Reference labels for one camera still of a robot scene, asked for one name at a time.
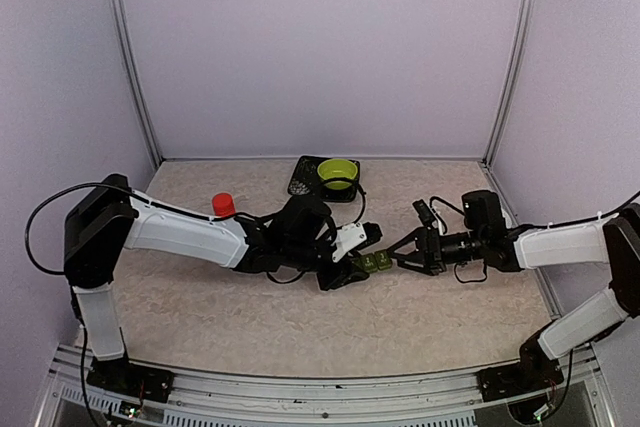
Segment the green pill organizer box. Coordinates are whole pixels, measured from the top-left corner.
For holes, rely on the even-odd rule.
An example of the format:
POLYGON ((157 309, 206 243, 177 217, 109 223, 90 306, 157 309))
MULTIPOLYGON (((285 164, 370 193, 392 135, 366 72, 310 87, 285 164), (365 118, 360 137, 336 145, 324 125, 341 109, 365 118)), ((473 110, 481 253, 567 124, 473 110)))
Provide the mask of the green pill organizer box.
POLYGON ((368 274, 389 270, 393 265, 386 250, 357 255, 352 259, 352 263, 368 274))

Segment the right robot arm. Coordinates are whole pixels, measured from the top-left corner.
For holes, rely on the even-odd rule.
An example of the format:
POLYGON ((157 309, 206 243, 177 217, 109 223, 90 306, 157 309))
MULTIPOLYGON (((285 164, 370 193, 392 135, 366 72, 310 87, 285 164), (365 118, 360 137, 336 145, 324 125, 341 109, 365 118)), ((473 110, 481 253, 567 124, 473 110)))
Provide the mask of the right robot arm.
POLYGON ((471 191, 462 197, 466 229, 454 234, 441 233, 428 203, 419 200, 413 207, 420 227, 388 250, 390 259, 407 270, 437 276, 447 267, 475 260, 505 273, 574 263, 609 266, 606 288, 521 346, 520 361, 511 370, 512 383, 520 390, 535 389, 573 348, 639 315, 639 205, 634 200, 584 219, 510 227, 496 193, 471 191))

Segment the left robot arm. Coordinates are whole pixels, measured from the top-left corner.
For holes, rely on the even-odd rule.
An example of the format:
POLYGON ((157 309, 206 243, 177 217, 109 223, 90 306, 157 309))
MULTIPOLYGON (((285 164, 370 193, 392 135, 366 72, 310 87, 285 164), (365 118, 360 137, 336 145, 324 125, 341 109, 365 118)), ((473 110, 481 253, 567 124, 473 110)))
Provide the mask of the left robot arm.
POLYGON ((209 216, 136 191, 120 174, 88 187, 65 219, 63 273, 99 371, 121 392, 140 381, 139 368, 126 359, 111 287, 123 250, 166 252, 267 276, 288 267, 315 274, 320 289, 329 291, 367 279, 352 258, 381 238, 372 223, 337 225, 330 207, 314 194, 293 196, 266 216, 209 216))

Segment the black patterned tray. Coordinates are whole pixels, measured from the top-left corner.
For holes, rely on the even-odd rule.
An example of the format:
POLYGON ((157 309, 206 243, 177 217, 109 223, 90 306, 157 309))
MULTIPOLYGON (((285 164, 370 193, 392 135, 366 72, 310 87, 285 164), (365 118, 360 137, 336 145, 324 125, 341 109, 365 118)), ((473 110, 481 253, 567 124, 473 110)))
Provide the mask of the black patterned tray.
POLYGON ((328 160, 328 157, 301 156, 297 160, 289 180, 287 193, 291 196, 313 193, 329 203, 346 204, 354 201, 357 195, 355 185, 347 183, 344 189, 332 189, 329 185, 321 184, 322 178, 319 175, 318 167, 328 160))

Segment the lime green bowl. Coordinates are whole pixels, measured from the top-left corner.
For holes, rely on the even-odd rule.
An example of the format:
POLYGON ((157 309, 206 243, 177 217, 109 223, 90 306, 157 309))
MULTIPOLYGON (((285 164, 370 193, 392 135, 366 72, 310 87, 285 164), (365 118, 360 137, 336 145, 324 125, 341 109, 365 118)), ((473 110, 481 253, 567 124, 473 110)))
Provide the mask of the lime green bowl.
POLYGON ((324 187, 344 190, 349 188, 358 176, 359 167, 347 159, 331 158, 318 165, 317 174, 324 187))

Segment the red pill bottle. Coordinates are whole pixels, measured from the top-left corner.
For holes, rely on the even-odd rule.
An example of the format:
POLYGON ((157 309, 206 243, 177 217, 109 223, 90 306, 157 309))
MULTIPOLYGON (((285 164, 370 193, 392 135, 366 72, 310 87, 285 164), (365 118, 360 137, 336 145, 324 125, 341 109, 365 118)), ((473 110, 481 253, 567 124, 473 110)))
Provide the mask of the red pill bottle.
POLYGON ((236 213, 234 199, 229 193, 217 193, 213 196, 211 204, 216 217, 228 217, 236 213))

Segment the aluminium front frame rail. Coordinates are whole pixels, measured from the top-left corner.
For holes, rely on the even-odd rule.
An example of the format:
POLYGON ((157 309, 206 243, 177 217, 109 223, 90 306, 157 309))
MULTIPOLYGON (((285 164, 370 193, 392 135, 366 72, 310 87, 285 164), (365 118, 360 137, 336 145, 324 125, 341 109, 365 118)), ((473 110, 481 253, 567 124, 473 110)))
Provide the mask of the aluminium front frame rail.
POLYGON ((35 401, 31 426, 90 425, 111 415, 129 426, 509 426, 510 407, 525 393, 483 400, 479 367, 373 377, 279 377, 232 374, 168 365, 174 381, 164 403, 146 400, 133 417, 121 413, 133 398, 83 388, 90 353, 60 345, 35 401))

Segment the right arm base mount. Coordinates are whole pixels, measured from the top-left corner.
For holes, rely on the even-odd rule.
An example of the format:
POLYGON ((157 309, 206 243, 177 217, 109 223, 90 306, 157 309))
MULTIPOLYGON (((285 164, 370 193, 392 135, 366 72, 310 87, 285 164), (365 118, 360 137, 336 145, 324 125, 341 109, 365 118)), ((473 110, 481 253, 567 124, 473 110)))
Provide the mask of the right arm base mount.
POLYGON ((502 400, 562 384, 558 360, 521 358, 518 362, 481 369, 477 374, 484 402, 502 400))

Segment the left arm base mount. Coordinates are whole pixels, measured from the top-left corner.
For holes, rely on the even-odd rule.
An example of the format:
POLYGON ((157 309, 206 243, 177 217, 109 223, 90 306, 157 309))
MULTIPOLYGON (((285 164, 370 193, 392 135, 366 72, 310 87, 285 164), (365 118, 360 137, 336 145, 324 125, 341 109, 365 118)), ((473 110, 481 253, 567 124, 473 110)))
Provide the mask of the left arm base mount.
POLYGON ((174 373, 135 364, 126 358, 93 360, 86 381, 92 387, 140 401, 167 403, 173 387, 174 373))

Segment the right aluminium corner post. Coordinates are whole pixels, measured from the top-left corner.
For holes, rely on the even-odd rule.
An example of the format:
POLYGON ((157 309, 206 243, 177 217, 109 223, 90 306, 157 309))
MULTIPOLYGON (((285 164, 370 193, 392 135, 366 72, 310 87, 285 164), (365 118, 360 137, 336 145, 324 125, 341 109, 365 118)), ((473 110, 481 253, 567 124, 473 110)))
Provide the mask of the right aluminium corner post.
POLYGON ((534 5, 535 0, 520 0, 515 33, 508 58, 506 75, 499 97, 498 110, 482 158, 482 163, 487 170, 491 170, 496 162, 500 145, 506 131, 513 97, 516 92, 519 74, 525 57, 527 37, 534 5))

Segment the aluminium corner post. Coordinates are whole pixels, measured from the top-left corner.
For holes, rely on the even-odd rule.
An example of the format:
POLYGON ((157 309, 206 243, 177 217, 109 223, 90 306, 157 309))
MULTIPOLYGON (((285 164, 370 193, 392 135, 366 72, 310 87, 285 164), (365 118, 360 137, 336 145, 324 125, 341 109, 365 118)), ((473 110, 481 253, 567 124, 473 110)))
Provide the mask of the aluminium corner post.
POLYGON ((506 75, 499 97, 498 110, 482 158, 482 163, 487 170, 491 170, 496 162, 500 145, 506 131, 513 97, 516 92, 519 74, 525 57, 527 37, 534 5, 535 0, 520 0, 515 33, 508 58, 506 75))
POLYGON ((133 44, 129 33, 124 0, 109 0, 114 19, 116 36, 122 57, 124 71, 133 100, 135 116, 139 123, 143 142, 151 164, 157 170, 164 161, 159 141, 144 98, 143 88, 135 61, 133 44))

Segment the left aluminium corner post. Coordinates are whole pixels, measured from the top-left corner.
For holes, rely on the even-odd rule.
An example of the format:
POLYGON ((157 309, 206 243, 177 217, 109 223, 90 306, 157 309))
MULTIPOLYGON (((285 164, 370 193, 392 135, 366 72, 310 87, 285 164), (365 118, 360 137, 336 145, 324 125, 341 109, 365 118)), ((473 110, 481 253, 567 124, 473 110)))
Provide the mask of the left aluminium corner post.
POLYGON ((143 88, 135 61, 133 44, 129 33, 124 0, 109 0, 114 19, 116 36, 122 57, 124 71, 133 100, 135 116, 139 123, 143 142, 151 164, 157 170, 164 161, 159 141, 144 98, 143 88))

